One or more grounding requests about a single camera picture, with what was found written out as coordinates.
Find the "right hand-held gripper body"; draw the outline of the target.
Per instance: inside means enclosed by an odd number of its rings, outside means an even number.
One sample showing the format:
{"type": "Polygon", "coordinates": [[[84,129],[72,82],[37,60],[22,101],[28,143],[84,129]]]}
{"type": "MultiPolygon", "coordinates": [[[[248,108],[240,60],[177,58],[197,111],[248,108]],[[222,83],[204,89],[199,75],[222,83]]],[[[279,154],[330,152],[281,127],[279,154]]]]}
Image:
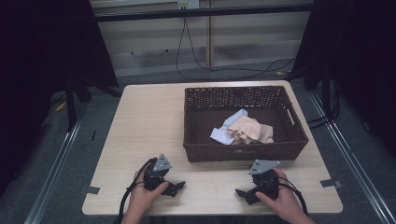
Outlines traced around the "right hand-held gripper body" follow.
{"type": "Polygon", "coordinates": [[[278,196],[278,175],[274,168],[279,165],[280,161],[255,160],[248,171],[257,190],[272,200],[278,196]]]}

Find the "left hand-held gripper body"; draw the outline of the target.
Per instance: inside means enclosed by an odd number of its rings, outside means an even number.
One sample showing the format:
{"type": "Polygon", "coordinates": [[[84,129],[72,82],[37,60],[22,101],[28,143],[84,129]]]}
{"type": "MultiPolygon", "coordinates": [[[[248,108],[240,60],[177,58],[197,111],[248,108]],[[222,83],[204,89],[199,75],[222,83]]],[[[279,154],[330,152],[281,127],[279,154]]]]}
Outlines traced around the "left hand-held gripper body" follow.
{"type": "MultiPolygon", "coordinates": [[[[165,155],[161,154],[159,157],[155,157],[148,160],[146,171],[144,173],[144,186],[148,190],[155,190],[166,180],[164,177],[172,168],[171,162],[166,158],[165,155]]],[[[166,182],[168,186],[176,187],[176,184],[166,182]]]]}

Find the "peach cloth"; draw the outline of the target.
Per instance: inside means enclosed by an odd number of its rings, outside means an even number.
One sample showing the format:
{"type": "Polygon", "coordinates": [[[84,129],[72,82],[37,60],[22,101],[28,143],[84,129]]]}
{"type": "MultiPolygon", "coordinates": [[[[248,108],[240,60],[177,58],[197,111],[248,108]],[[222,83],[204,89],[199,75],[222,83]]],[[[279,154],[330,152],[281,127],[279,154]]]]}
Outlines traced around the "peach cloth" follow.
{"type": "Polygon", "coordinates": [[[227,128],[233,138],[233,145],[274,143],[272,126],[260,124],[257,120],[242,116],[227,128]]]}

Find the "light blue cloth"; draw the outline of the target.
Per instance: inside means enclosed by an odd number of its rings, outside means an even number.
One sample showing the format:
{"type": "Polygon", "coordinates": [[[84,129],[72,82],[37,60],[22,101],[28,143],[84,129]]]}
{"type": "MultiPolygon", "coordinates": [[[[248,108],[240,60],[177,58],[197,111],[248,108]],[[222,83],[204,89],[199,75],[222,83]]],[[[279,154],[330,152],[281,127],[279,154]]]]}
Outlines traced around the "light blue cloth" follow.
{"type": "Polygon", "coordinates": [[[224,120],[223,124],[219,128],[214,128],[212,133],[210,134],[210,138],[223,144],[223,145],[230,145],[234,137],[232,134],[229,133],[228,128],[234,124],[238,119],[242,118],[243,116],[247,116],[248,112],[245,109],[240,109],[235,112],[233,115],[228,117],[224,120]]]}

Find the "brown woven basket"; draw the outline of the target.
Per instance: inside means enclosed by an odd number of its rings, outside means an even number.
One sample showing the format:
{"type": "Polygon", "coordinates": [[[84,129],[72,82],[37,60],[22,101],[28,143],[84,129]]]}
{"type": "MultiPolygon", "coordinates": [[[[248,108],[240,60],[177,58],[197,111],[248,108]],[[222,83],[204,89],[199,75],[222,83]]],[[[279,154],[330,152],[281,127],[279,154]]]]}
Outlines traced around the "brown woven basket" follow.
{"type": "Polygon", "coordinates": [[[282,86],[187,88],[184,141],[188,161],[295,160],[308,137],[282,86]],[[272,143],[225,145],[210,137],[215,128],[240,109],[274,130],[272,143]]]}

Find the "person's left hand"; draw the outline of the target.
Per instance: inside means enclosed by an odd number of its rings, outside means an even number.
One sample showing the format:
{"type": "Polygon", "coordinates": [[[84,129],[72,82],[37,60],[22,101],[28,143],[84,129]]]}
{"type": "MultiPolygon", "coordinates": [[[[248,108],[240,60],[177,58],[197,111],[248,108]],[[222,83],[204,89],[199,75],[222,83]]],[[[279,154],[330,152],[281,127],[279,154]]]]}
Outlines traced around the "person's left hand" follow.
{"type": "Polygon", "coordinates": [[[146,189],[143,184],[143,174],[135,172],[136,186],[132,189],[130,201],[126,212],[127,216],[143,216],[154,201],[167,189],[168,183],[163,182],[154,190],[146,189]]]}

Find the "person's right hand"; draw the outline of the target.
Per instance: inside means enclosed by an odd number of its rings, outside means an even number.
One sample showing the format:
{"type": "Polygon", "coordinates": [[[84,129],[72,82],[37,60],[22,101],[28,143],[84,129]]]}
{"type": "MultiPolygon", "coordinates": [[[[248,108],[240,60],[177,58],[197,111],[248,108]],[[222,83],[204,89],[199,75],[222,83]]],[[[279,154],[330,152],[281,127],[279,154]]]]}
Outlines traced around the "person's right hand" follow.
{"type": "Polygon", "coordinates": [[[281,216],[290,216],[292,214],[303,213],[303,209],[294,196],[294,192],[290,189],[289,183],[286,181],[286,175],[278,168],[274,168],[278,175],[278,197],[272,200],[264,193],[257,191],[255,195],[259,200],[268,205],[280,218],[281,216]]]}

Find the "black metal stand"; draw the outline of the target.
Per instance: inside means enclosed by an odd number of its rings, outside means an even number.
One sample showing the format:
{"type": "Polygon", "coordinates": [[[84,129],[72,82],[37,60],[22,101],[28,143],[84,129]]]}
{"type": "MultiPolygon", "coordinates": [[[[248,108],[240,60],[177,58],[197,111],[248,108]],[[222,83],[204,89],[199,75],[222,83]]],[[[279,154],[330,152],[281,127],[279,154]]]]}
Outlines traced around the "black metal stand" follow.
{"type": "Polygon", "coordinates": [[[323,64],[322,73],[322,104],[327,117],[330,117],[331,112],[331,102],[330,102],[330,75],[329,67],[325,63],[323,64]]]}
{"type": "Polygon", "coordinates": [[[88,90],[89,80],[86,77],[73,75],[70,76],[65,83],[65,95],[68,114],[68,128],[71,132],[77,123],[77,113],[75,107],[75,97],[81,102],[89,102],[92,98],[88,90]]]}

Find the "black curtain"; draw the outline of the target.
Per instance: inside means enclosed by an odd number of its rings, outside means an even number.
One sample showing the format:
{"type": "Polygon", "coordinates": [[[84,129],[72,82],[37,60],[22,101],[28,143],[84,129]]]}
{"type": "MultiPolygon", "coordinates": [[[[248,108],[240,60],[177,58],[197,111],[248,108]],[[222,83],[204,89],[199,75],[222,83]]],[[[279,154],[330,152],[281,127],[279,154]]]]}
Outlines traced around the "black curtain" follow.
{"type": "Polygon", "coordinates": [[[0,197],[49,113],[50,97],[118,85],[90,0],[0,0],[0,197]]]}
{"type": "Polygon", "coordinates": [[[292,72],[328,74],[396,157],[396,0],[314,0],[292,72]]]}

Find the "black horizontal bar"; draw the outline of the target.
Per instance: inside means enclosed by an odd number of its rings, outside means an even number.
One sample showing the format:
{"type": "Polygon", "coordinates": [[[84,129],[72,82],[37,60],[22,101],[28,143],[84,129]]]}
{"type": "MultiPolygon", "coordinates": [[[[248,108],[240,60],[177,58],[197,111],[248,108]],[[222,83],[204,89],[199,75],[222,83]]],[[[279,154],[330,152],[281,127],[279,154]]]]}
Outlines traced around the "black horizontal bar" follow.
{"type": "Polygon", "coordinates": [[[175,18],[195,18],[208,16],[231,16],[248,14],[306,12],[314,9],[314,4],[275,5],[260,7],[219,7],[202,9],[175,9],[165,11],[149,11],[136,13],[107,13],[92,17],[96,22],[109,21],[143,21],[175,18]]]}

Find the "white power outlet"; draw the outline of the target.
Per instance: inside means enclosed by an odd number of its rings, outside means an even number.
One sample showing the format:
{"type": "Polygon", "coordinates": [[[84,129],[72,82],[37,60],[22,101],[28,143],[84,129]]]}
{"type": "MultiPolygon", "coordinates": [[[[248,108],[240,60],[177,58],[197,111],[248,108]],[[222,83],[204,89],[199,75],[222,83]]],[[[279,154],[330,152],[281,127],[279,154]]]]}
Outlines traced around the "white power outlet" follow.
{"type": "Polygon", "coordinates": [[[198,9],[199,7],[199,0],[177,0],[178,9],[198,9]]]}

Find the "metal floor rail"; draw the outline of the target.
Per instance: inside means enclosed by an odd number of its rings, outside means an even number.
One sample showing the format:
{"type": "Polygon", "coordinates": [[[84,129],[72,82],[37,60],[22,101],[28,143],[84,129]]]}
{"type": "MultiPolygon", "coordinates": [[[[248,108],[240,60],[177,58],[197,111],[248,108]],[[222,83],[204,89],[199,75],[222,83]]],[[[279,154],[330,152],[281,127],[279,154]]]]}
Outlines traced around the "metal floor rail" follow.
{"type": "Polygon", "coordinates": [[[81,118],[78,118],[71,126],[71,129],[67,132],[60,151],[51,166],[46,181],[44,182],[44,185],[41,188],[38,196],[36,197],[35,202],[31,207],[28,216],[23,224],[40,224],[41,219],[49,204],[50,197],[55,189],[56,183],[64,167],[65,160],[67,159],[68,154],[78,135],[80,124],[81,118]]]}
{"type": "Polygon", "coordinates": [[[355,156],[337,124],[333,120],[329,120],[325,117],[324,103],[314,91],[309,92],[309,95],[316,110],[319,113],[319,116],[324,120],[324,124],[332,136],[332,139],[339,148],[347,165],[361,186],[361,189],[369,203],[374,208],[381,223],[396,224],[396,216],[390,211],[388,203],[361,166],[361,163],[358,161],[358,158],[355,156]]]}

